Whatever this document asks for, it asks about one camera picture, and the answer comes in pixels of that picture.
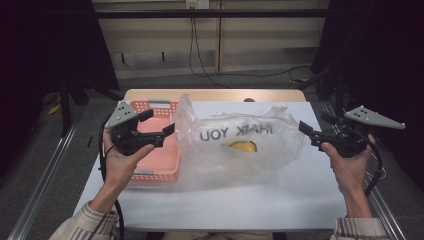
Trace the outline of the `person's right hand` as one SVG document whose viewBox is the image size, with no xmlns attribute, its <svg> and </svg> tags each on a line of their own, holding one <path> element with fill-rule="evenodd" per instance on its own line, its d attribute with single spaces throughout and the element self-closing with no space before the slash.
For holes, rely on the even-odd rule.
<svg viewBox="0 0 424 240">
<path fill-rule="evenodd" d="M 371 160 L 372 148 L 368 146 L 361 153 L 351 157 L 342 157 L 330 143 L 321 144 L 330 159 L 330 168 L 335 174 L 340 192 L 345 196 L 364 193 L 364 184 L 368 164 Z"/>
</svg>

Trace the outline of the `clear printed plastic bag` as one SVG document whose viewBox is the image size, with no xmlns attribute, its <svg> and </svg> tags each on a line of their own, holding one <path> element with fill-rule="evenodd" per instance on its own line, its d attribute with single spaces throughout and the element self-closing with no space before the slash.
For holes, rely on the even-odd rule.
<svg viewBox="0 0 424 240">
<path fill-rule="evenodd" d="M 299 159 L 303 135 L 286 103 L 193 102 L 172 116 L 183 178 L 219 186 L 261 182 Z"/>
</svg>

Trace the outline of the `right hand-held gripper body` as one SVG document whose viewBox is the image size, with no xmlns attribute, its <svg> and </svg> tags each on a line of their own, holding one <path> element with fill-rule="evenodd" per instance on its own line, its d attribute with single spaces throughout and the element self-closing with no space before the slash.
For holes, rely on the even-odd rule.
<svg viewBox="0 0 424 240">
<path fill-rule="evenodd" d="M 344 158 L 351 158 L 367 148 L 371 126 L 400 130 L 406 128 L 405 123 L 392 120 L 363 105 L 337 117 L 338 123 L 332 125 L 335 130 L 315 131 L 313 129 L 309 139 L 311 145 L 318 147 L 319 150 L 322 150 L 321 144 L 323 142 L 332 144 Z"/>
</svg>

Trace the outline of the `pink plastic basket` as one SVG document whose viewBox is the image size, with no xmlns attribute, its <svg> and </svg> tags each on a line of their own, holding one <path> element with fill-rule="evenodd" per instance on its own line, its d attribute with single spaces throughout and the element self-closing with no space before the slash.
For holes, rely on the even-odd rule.
<svg viewBox="0 0 424 240">
<path fill-rule="evenodd" d="M 159 132 L 171 124 L 177 102 L 160 100 L 133 100 L 130 106 L 137 112 L 153 110 L 153 116 L 138 124 L 142 133 Z M 148 156 L 142 159 L 132 176 L 138 182 L 176 182 L 179 176 L 179 148 L 176 135 L 166 137 L 162 147 L 156 147 Z"/>
</svg>

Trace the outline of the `white wall outlet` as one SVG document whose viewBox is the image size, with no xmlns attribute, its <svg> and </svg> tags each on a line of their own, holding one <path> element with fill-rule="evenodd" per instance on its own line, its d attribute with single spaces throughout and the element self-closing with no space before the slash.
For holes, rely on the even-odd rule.
<svg viewBox="0 0 424 240">
<path fill-rule="evenodd" d="M 185 0 L 187 9 L 206 10 L 210 8 L 209 0 Z"/>
</svg>

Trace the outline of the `person's left hand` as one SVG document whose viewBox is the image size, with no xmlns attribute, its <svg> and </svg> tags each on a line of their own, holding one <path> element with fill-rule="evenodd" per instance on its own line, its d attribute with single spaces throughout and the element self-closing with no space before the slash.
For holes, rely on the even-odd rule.
<svg viewBox="0 0 424 240">
<path fill-rule="evenodd" d="M 112 143 L 109 130 L 103 133 L 103 143 L 106 150 L 106 178 L 104 185 L 108 189 L 122 191 L 129 183 L 137 164 L 148 156 L 155 147 L 151 144 L 141 147 L 134 154 L 121 154 Z"/>
</svg>

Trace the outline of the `white table mat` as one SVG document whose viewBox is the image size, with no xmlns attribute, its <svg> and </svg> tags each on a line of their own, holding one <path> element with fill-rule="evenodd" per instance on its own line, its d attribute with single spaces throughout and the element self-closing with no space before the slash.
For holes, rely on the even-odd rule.
<svg viewBox="0 0 424 240">
<path fill-rule="evenodd" d="M 307 102 L 288 102 L 299 124 L 318 125 Z M 303 135 L 301 155 L 261 182 L 209 186 L 183 178 L 179 148 L 176 182 L 131 180 L 118 200 L 126 227 L 158 231 L 252 232 L 330 229 L 346 214 L 327 156 Z"/>
</svg>

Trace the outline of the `metal floor rail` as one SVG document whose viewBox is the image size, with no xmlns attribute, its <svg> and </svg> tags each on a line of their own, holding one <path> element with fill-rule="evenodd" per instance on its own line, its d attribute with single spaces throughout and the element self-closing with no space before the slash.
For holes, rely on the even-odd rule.
<svg viewBox="0 0 424 240">
<path fill-rule="evenodd" d="M 47 168 L 41 177 L 41 180 L 38 182 L 35 190 L 31 194 L 23 212 L 20 214 L 7 240 L 26 240 L 29 230 L 31 229 L 33 222 L 45 199 L 47 191 L 49 190 L 53 179 L 56 176 L 58 168 L 61 165 L 62 160 L 69 148 L 69 145 L 73 140 L 80 121 L 81 119 L 76 119 L 75 122 L 71 124 L 67 133 L 60 138 L 60 141 L 49 160 Z"/>
<path fill-rule="evenodd" d="M 324 101 L 322 103 L 322 112 L 326 112 L 335 116 L 343 116 L 347 112 L 343 108 L 337 109 L 337 107 L 338 105 L 332 106 L 329 101 Z M 388 207 L 387 202 L 383 199 L 379 190 L 376 188 L 378 181 L 386 176 L 386 170 L 383 166 L 383 160 L 377 147 L 372 144 L 369 139 L 367 143 L 368 146 L 372 148 L 371 156 L 376 161 L 376 164 L 374 173 L 367 174 L 364 193 L 371 199 L 371 204 L 377 212 L 379 219 L 382 221 L 385 230 L 388 232 L 390 239 L 407 240 L 399 225 L 399 222 L 393 215 L 391 209 Z"/>
</svg>

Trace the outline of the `dark curtain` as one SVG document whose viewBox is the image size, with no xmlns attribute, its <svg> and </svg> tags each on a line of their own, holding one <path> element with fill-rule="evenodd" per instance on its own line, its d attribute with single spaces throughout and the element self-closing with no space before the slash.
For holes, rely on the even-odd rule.
<svg viewBox="0 0 424 240">
<path fill-rule="evenodd" d="M 357 102 L 397 121 L 403 131 L 383 129 L 382 140 L 401 169 L 424 190 L 424 0 L 329 0 L 337 18 L 325 21 L 311 69 L 336 57 L 354 25 L 364 25 L 342 71 Z"/>
<path fill-rule="evenodd" d="M 43 109 L 62 89 L 117 89 L 93 0 L 0 0 L 0 179 L 17 162 Z"/>
</svg>

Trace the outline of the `black metal stand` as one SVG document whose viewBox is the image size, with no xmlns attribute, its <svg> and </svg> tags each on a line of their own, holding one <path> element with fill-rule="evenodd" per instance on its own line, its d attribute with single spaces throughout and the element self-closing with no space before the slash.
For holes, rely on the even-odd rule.
<svg viewBox="0 0 424 240">
<path fill-rule="evenodd" d="M 86 105 L 89 97 L 85 92 L 83 78 L 79 75 L 64 76 L 60 82 L 59 94 L 62 107 L 61 136 L 64 137 L 72 124 L 69 98 L 72 98 L 77 105 Z"/>
</svg>

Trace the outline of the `black horizontal bar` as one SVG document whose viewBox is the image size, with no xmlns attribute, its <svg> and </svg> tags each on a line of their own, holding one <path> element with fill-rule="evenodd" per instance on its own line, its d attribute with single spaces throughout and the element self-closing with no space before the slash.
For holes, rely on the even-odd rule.
<svg viewBox="0 0 424 240">
<path fill-rule="evenodd" d="M 137 10 L 137 11 L 97 11 L 101 19 L 115 18 L 315 18 L 327 17 L 333 12 L 322 9 L 278 9 L 278 10 Z"/>
</svg>

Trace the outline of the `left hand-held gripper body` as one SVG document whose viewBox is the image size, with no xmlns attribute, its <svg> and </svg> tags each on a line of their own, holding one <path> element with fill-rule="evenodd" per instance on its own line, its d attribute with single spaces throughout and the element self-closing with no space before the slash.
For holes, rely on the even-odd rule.
<svg viewBox="0 0 424 240">
<path fill-rule="evenodd" d="M 127 102 L 119 101 L 114 112 L 104 124 L 110 130 L 112 143 L 126 156 L 134 154 L 141 147 L 151 144 L 162 147 L 165 136 L 162 132 L 143 133 L 138 130 L 137 112 Z"/>
</svg>

